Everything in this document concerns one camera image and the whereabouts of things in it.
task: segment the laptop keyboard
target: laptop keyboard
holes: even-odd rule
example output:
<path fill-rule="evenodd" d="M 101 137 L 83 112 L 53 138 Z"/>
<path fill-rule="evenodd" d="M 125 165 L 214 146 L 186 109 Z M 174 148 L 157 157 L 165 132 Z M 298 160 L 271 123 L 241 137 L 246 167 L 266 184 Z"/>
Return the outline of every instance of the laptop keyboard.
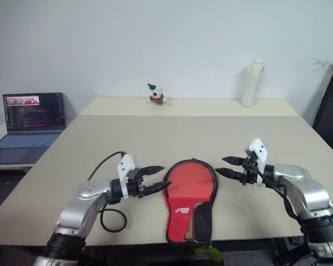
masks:
<path fill-rule="evenodd" d="M 0 148 L 49 147 L 60 133 L 6 135 L 0 141 Z"/>

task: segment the black cable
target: black cable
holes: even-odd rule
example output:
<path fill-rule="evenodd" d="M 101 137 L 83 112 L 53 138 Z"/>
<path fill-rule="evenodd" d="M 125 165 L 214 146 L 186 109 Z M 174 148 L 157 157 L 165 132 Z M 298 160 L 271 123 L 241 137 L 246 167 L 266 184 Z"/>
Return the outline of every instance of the black cable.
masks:
<path fill-rule="evenodd" d="M 298 216 L 294 213 L 292 210 L 292 206 L 290 201 L 287 198 L 287 191 L 286 187 L 284 187 L 284 193 L 282 193 L 277 186 L 275 186 L 275 182 L 273 180 L 270 180 L 268 178 L 264 178 L 263 173 L 259 171 L 258 168 L 255 168 L 257 174 L 266 182 L 266 185 L 269 185 L 270 188 L 275 190 L 275 192 L 284 200 L 285 210 L 287 215 L 289 215 L 292 219 L 299 221 Z"/>
<path fill-rule="evenodd" d="M 100 166 L 106 162 L 108 159 L 110 159 L 111 157 L 117 155 L 117 154 L 121 154 L 121 157 L 123 157 L 126 153 L 124 151 L 117 151 L 117 152 L 114 152 L 113 154 L 107 156 L 105 159 L 103 159 L 101 161 L 101 163 L 98 164 L 97 167 L 95 167 L 94 171 L 90 174 L 89 178 L 88 178 L 88 181 L 91 180 L 93 178 L 93 176 L 95 175 L 96 171 L 100 168 Z"/>
<path fill-rule="evenodd" d="M 117 155 L 117 154 L 121 154 L 121 157 L 123 157 L 126 153 L 125 153 L 124 151 L 117 151 L 117 152 L 114 152 L 113 154 L 107 156 L 105 159 L 103 159 L 103 160 L 98 164 L 97 167 L 95 167 L 94 171 L 90 174 L 90 176 L 89 176 L 89 178 L 88 178 L 88 181 L 91 180 L 91 179 L 93 178 L 93 176 L 94 176 L 94 174 L 96 173 L 96 171 L 100 168 L 100 166 L 101 166 L 104 162 L 106 162 L 108 159 L 110 159 L 111 157 L 113 157 L 113 156 L 115 156 L 115 155 Z M 107 205 L 108 205 L 108 203 L 106 203 L 106 204 L 102 207 L 102 209 L 99 211 L 99 213 L 100 213 L 100 224 L 101 224 L 102 228 L 104 228 L 104 230 L 106 230 L 107 232 L 110 232 L 110 233 L 121 232 L 121 231 L 127 226 L 127 217 L 126 217 L 126 215 L 125 215 L 123 212 L 119 211 L 118 209 L 105 209 Z M 108 212 L 108 211 L 111 211 L 111 212 L 117 212 L 117 213 L 119 213 L 119 214 L 122 215 L 122 217 L 123 217 L 123 219 L 124 219 L 124 225 L 123 225 L 121 228 L 119 228 L 119 229 L 109 229 L 109 228 L 107 228 L 107 227 L 105 226 L 105 224 L 104 224 L 104 212 Z"/>
<path fill-rule="evenodd" d="M 104 228 L 107 232 L 110 232 L 110 233 L 121 232 L 127 226 L 127 217 L 126 217 L 126 215 L 123 212 L 119 211 L 118 209 L 105 209 L 106 206 L 107 206 L 107 203 L 104 205 L 104 207 L 101 209 L 101 211 L 99 211 L 99 213 L 100 213 L 100 224 L 101 224 L 102 228 Z M 109 211 L 117 212 L 117 213 L 122 215 L 122 217 L 124 219 L 124 224 L 121 228 L 119 228 L 119 229 L 109 229 L 105 226 L 104 219 L 103 219 L 104 218 L 104 212 L 109 212 Z"/>

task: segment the white wall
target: white wall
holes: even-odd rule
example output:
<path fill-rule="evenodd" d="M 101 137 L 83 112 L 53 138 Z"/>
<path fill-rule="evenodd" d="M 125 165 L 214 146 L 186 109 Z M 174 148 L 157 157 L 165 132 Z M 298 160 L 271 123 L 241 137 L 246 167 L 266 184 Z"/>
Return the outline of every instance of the white wall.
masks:
<path fill-rule="evenodd" d="M 3 93 L 62 91 L 74 117 L 95 95 L 235 98 L 263 58 L 261 98 L 311 122 L 333 62 L 333 0 L 0 0 Z"/>

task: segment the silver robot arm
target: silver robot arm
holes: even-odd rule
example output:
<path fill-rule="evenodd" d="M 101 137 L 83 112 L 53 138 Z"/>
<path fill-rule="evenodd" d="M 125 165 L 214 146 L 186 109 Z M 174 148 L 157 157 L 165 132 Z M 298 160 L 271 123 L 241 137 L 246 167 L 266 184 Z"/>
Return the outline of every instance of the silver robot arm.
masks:
<path fill-rule="evenodd" d="M 324 186 L 299 166 L 266 164 L 268 152 L 259 139 L 251 142 L 246 153 L 247 158 L 223 158 L 242 166 L 243 173 L 229 168 L 216 170 L 243 185 L 257 183 L 274 189 L 283 198 L 288 215 L 300 224 L 312 255 L 318 260 L 333 259 L 333 206 Z"/>
<path fill-rule="evenodd" d="M 129 196 L 144 197 L 159 192 L 171 182 L 142 185 L 143 176 L 164 169 L 161 166 L 136 168 L 133 159 L 124 155 L 118 166 L 119 178 L 89 180 L 81 184 L 77 194 L 60 214 L 57 226 L 42 255 L 34 266 L 76 266 L 98 213 L 108 204 L 119 203 Z"/>

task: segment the toy figurine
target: toy figurine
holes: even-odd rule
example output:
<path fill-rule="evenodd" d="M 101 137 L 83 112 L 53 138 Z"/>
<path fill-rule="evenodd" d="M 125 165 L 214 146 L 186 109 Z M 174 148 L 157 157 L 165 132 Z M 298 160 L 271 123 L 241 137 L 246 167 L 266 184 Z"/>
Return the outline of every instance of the toy figurine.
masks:
<path fill-rule="evenodd" d="M 157 88 L 157 86 L 149 84 L 148 87 L 150 89 L 150 97 L 149 99 L 158 104 L 158 105 L 163 105 L 167 101 L 167 97 L 163 95 L 163 87 Z"/>

